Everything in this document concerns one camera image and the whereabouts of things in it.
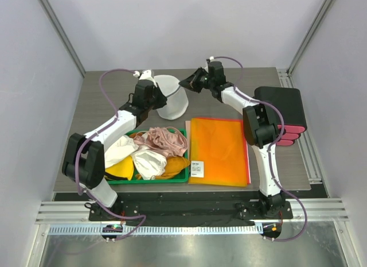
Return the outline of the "white mesh laundry bag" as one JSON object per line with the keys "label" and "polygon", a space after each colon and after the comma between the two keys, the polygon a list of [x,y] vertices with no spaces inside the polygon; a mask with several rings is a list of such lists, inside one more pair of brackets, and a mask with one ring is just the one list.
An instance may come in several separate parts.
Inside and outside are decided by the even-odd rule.
{"label": "white mesh laundry bag", "polygon": [[166,120],[175,120],[184,115],[189,105],[186,91],[179,85],[179,79],[171,75],[156,75],[154,80],[167,98],[166,105],[157,110]]}

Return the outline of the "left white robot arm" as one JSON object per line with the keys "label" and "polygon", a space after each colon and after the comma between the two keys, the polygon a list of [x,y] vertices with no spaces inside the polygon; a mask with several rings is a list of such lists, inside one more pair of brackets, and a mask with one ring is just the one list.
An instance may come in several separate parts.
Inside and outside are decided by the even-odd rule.
{"label": "left white robot arm", "polygon": [[74,181],[79,194],[87,193],[99,203],[109,220],[117,220],[122,213],[118,194],[107,183],[104,154],[120,137],[136,129],[151,110],[178,106],[172,99],[184,88],[170,75],[155,76],[151,70],[135,73],[138,81],[128,101],[107,122],[85,133],[69,137],[62,173]]}

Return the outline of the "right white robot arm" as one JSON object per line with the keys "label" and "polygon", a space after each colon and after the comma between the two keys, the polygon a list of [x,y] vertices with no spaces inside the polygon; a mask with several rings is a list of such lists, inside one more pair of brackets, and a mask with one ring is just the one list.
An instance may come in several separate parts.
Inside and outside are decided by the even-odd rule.
{"label": "right white robot arm", "polygon": [[198,68],[180,85],[197,93],[207,89],[219,102],[242,112],[244,137],[255,153],[259,171],[257,210],[263,218],[277,217],[285,206],[275,158],[275,144],[281,134],[275,115],[280,112],[271,104],[244,94],[227,81],[219,61],[209,61],[207,67]]}

